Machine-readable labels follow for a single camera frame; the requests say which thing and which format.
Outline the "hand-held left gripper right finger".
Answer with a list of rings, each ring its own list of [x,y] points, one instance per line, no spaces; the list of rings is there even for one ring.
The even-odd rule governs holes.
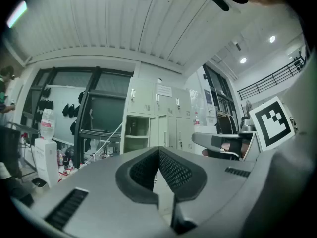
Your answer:
[[[254,165],[160,147],[158,211],[175,233],[192,230],[231,200]]]

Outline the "group of black bags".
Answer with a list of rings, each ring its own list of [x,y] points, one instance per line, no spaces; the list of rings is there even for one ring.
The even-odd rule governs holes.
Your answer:
[[[53,101],[42,99],[42,98],[48,98],[49,95],[50,95],[50,92],[51,92],[50,88],[48,88],[48,89],[46,89],[46,87],[44,88],[44,91],[42,92],[41,99],[40,99],[40,102],[39,102],[39,105],[38,105],[38,112],[42,113],[43,109],[52,109],[53,110]],[[65,106],[65,108],[63,109],[62,113],[63,113],[64,116],[69,115],[70,118],[71,117],[76,117],[74,115],[75,109],[76,108],[74,108],[74,105],[69,106],[67,104]]]

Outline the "white pegboard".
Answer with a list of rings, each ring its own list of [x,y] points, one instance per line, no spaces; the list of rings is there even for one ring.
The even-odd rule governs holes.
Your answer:
[[[74,145],[74,135],[71,133],[70,127],[76,121],[77,117],[64,116],[62,111],[65,106],[79,106],[78,97],[81,92],[85,91],[83,87],[47,85],[51,92],[45,100],[53,101],[53,113],[55,117],[55,129],[53,139],[68,145]]]

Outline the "long ceiling lamp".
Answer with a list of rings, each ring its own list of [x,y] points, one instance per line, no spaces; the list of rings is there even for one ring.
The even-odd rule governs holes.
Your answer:
[[[12,14],[6,21],[8,28],[12,28],[16,21],[27,11],[26,1],[21,1],[18,6],[13,10]]]

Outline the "black window frame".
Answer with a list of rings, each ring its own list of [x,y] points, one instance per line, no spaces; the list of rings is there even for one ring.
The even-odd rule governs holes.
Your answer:
[[[121,130],[125,100],[132,73],[112,69],[50,68],[39,70],[31,82],[21,117],[21,124],[40,129],[42,113],[38,105],[47,85],[85,88],[75,109],[74,145],[58,142],[73,164],[97,160],[120,153]]]

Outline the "black metal railing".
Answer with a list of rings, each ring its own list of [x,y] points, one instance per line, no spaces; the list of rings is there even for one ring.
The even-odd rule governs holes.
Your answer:
[[[292,62],[277,70],[276,72],[264,77],[263,79],[238,91],[240,100],[246,100],[254,95],[260,94],[274,86],[299,74],[304,68],[306,61],[302,56],[295,58]]]

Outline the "large clear water bottle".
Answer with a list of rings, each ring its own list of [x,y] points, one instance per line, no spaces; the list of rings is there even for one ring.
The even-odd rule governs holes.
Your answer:
[[[44,140],[51,141],[54,137],[56,118],[52,109],[44,109],[41,118],[40,135]]]

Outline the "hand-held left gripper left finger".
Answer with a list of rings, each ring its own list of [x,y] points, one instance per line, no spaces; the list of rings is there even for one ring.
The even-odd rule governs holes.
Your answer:
[[[53,237],[174,238],[153,193],[158,167],[158,147],[91,163],[36,201],[30,219]]]

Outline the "white paper notice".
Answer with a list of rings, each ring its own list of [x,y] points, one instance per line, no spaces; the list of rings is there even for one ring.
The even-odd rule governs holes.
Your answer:
[[[172,97],[172,88],[169,86],[157,84],[157,94],[161,96]]]

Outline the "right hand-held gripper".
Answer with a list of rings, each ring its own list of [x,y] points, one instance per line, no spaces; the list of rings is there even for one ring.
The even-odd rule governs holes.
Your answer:
[[[276,148],[295,135],[291,120],[278,97],[252,109],[250,116],[242,118],[237,134],[195,132],[192,140],[197,145],[215,152],[221,152],[223,138],[249,140],[246,155],[239,161],[255,161],[260,153]]]

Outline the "white metal locker cabinet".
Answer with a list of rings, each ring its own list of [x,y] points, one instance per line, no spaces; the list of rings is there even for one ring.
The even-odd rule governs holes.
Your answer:
[[[172,97],[159,97],[156,105],[157,84],[132,78],[129,84],[123,115],[120,153],[147,147],[165,146],[194,153],[194,132],[190,93],[172,87]],[[134,102],[130,101],[135,89]],[[129,135],[130,121],[138,120],[138,135]]]

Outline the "person's right hand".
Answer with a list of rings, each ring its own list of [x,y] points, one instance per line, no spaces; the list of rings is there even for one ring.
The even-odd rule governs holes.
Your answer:
[[[240,160],[246,155],[250,141],[245,139],[222,139],[221,152],[204,149],[202,155],[226,160]]]

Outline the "white cardboard box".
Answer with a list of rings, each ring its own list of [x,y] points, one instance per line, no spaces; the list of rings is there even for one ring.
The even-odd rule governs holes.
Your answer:
[[[35,162],[39,178],[49,188],[58,184],[59,169],[57,163],[57,143],[42,138],[35,139]]]

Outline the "small grey bin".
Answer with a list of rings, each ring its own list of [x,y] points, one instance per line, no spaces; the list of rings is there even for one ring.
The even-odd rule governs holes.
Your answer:
[[[31,182],[36,188],[43,188],[47,185],[47,182],[39,177],[32,179]]]

